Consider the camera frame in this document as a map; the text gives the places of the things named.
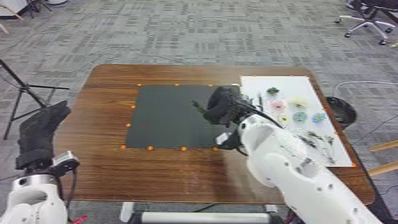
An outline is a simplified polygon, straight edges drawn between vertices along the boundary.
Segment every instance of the chair leg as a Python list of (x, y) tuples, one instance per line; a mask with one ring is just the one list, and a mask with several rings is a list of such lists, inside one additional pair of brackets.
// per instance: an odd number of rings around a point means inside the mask
[(376, 146), (373, 146), (373, 147), (369, 148), (369, 151), (371, 151), (371, 152), (376, 152), (376, 151), (382, 151), (382, 150), (391, 149), (391, 148), (394, 148), (394, 147), (398, 147), (398, 140), (392, 141), (392, 142), (387, 142), (387, 143), (384, 143), (384, 144), (380, 144), (380, 145), (376, 145)]
[(350, 29), (348, 29), (348, 33), (352, 33), (362, 26), (369, 25), (371, 23), (369, 22), (362, 22), (357, 24), (357, 26), (353, 26)]
[(350, 19), (350, 20), (355, 20), (355, 21), (364, 21), (362, 18), (357, 18), (353, 16), (339, 16), (339, 19)]
[(2, 24), (2, 23), (0, 23), (0, 28), (2, 28), (2, 30), (3, 30), (3, 33), (7, 33), (7, 34), (9, 34), (9, 31), (7, 31), (5, 26), (3, 26), (3, 24)]
[(376, 168), (368, 170), (369, 176), (373, 177), (378, 174), (387, 173), (389, 171), (398, 169), (398, 161), (392, 163), (387, 163), (385, 165), (378, 166)]
[(9, 12), (14, 14), (16, 18), (18, 18), (19, 20), (23, 20), (21, 16), (18, 15), (18, 13), (14, 12), (12, 9), (10, 9), (5, 5), (0, 5), (0, 7), (2, 7), (5, 10), (9, 10)]
[(382, 29), (380, 29), (380, 26), (376, 25), (376, 23), (369, 23), (369, 25), (373, 26), (376, 32), (380, 33), (382, 35), (382, 39), (387, 40), (389, 39), (389, 36), (387, 34), (384, 33)]
[(382, 21), (375, 21), (375, 23), (376, 23), (378, 25), (384, 25), (384, 26), (394, 28), (394, 25), (392, 25), (391, 23), (385, 23), (385, 22), (382, 22)]

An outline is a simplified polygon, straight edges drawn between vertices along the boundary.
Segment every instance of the metal stand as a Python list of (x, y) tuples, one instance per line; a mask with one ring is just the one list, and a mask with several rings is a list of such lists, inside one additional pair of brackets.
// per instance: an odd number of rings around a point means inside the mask
[(133, 211), (133, 202), (122, 203), (121, 221), (128, 224), (284, 224), (275, 212), (197, 213)]
[[(3, 63), (3, 60), (2, 60), (2, 59), (0, 59), (0, 66), (3, 67), (3, 69), (5, 69), (5, 71), (7, 71), (7, 73), (9, 73), (10, 77), (12, 77), (12, 79), (16, 80), (16, 83), (18, 83), (18, 85), (19, 85), (19, 87), (18, 87), (18, 89), (19, 89), (19, 93), (18, 93), (18, 97), (16, 97), (16, 103), (14, 103), (14, 108), (12, 108), (10, 118), (9, 118), (9, 124), (7, 124), (5, 133), (3, 133), (3, 140), (7, 140), (7, 137), (9, 137), (9, 130), (10, 130), (10, 126), (12, 126), (12, 122), (14, 122), (19, 118), (23, 118), (26, 115), (30, 115), (35, 111), (39, 111), (39, 110), (46, 107), (48, 102), (50, 102), (50, 99), (51, 99), (51, 96), (53, 96), (53, 92), (55, 92), (55, 90), (57, 90), (57, 89), (69, 90), (69, 88), (57, 87), (57, 86), (28, 85), (28, 84), (21, 81), (21, 79), (19, 79), (16, 73), (12, 72), (12, 70), (10, 70), (9, 66), (7, 66), (7, 64)], [(30, 89), (32, 87), (34, 87), (34, 88), (41, 88), (41, 89), (51, 89), (51, 93), (50, 93), (50, 96), (48, 96), (48, 99), (46, 99), (46, 100), (35, 95), (35, 93), (34, 93), (34, 91), (32, 91), (32, 89)], [(21, 95), (23, 95), (23, 93), (26, 93), (26, 94), (30, 95), (30, 97), (32, 97), (35, 103), (39, 104), (39, 107), (41, 107), (41, 108), (37, 108), (35, 110), (32, 110), (30, 112), (26, 112), (23, 115), (19, 115), (19, 116), (16, 117), (16, 111), (18, 111), (18, 107), (19, 107), (19, 102), (21, 102)]]
[(53, 11), (46, 5), (46, 3), (42, 3), (41, 0), (26, 0), (26, 4), (28, 4), (28, 8), (30, 8), (30, 17), (34, 19), (34, 12), (41, 12), (41, 9), (37, 7), (37, 5), (42, 5), (44, 8), (48, 9), (48, 11)]

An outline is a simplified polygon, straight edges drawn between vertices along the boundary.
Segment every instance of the gray carpet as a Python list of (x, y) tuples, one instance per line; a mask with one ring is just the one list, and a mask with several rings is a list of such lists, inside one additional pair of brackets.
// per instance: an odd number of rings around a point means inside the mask
[[(71, 88), (57, 92), (53, 102), (67, 99), (73, 104), (92, 67), (106, 63), (302, 65), (330, 95), (343, 81), (398, 82), (398, 49), (378, 46), (369, 28), (355, 32), (352, 39), (343, 37), (353, 23), (334, 24), (341, 14), (353, 14), (343, 0), (71, 0), (53, 13), (42, 10), (34, 19), (26, 14), (25, 21), (2, 21), (10, 35), (0, 33), (0, 57), (23, 80)], [(0, 81), (0, 130), (16, 94)], [(348, 84), (336, 94), (359, 112), (357, 123), (346, 129), (353, 143), (398, 113), (398, 86)], [(34, 107), (32, 100), (23, 99), (21, 112)], [(366, 168), (398, 158), (398, 149), (378, 153), (368, 150), (398, 139), (396, 125), (398, 119), (355, 144)], [(0, 141), (0, 178), (18, 173), (16, 127), (9, 140)], [(382, 193), (398, 184), (398, 173), (373, 180)], [(10, 181), (2, 181), (0, 211), (9, 189)], [(384, 199), (398, 218), (396, 196), (394, 188)], [(174, 210), (199, 205), (158, 206)], [(238, 207), (241, 212), (252, 209), (259, 208)], [(80, 202), (73, 206), (74, 215), (89, 214), (87, 223), (115, 223), (117, 210), (117, 203)]]

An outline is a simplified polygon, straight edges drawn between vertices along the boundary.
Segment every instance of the wire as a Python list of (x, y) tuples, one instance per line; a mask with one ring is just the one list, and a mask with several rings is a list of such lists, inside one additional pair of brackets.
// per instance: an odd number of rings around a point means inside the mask
[(69, 195), (67, 195), (67, 201), (66, 201), (66, 209), (67, 209), (67, 210), (69, 210), (71, 199), (73, 199), (74, 190), (76, 190), (76, 183), (78, 183), (78, 171), (73, 170), (71, 192), (69, 192)]
[(387, 81), (348, 81), (348, 82), (341, 82), (332, 89), (332, 96), (336, 94), (336, 90), (339, 88), (339, 86), (346, 85), (346, 84), (353, 84), (353, 83), (371, 83), (371, 84), (385, 84), (385, 85), (398, 85), (396, 82), (387, 82)]
[(391, 121), (394, 120), (394, 118), (398, 117), (398, 114), (380, 123), (380, 125), (376, 126), (376, 128), (366, 133), (366, 135), (360, 137), (360, 139), (352, 143), (352, 145), (355, 145), (362, 139), (368, 137), (368, 135), (373, 134), (373, 132), (378, 130), (378, 128), (382, 127), (382, 125)]
[(62, 187), (62, 181), (57, 175), (53, 175), (55, 177), (55, 182), (57, 182), (57, 190), (58, 190), (58, 198), (64, 201), (64, 187)]
[(204, 211), (204, 210), (209, 209), (215, 205), (218, 205), (218, 204), (211, 204), (211, 205), (208, 205), (206, 207), (202, 207), (201, 209), (197, 209), (193, 212), (201, 212), (201, 211)]
[(16, 178), (16, 177), (19, 177), (19, 174), (14, 175), (14, 176), (10, 176), (10, 177), (2, 178), (0, 181), (5, 181), (5, 180), (9, 180), (9, 179), (12, 179), (12, 178)]
[(236, 151), (240, 152), (240, 154), (241, 154), (243, 156), (247, 156), (247, 153), (241, 151), (240, 147), (236, 147)]
[(392, 188), (396, 188), (396, 187), (398, 187), (398, 184), (396, 184), (394, 186), (389, 187), (389, 189), (385, 190), (385, 192), (384, 192), (380, 195), (385, 195), (385, 194), (389, 193), (389, 190), (391, 190)]

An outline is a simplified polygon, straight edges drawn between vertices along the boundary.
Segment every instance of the dark gray cloth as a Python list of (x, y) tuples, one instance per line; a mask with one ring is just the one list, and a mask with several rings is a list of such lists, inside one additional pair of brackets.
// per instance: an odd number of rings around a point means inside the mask
[(131, 127), (128, 129), (128, 148), (209, 148), (215, 137), (227, 131), (209, 124), (192, 105), (206, 106), (217, 87), (144, 86), (138, 90)]

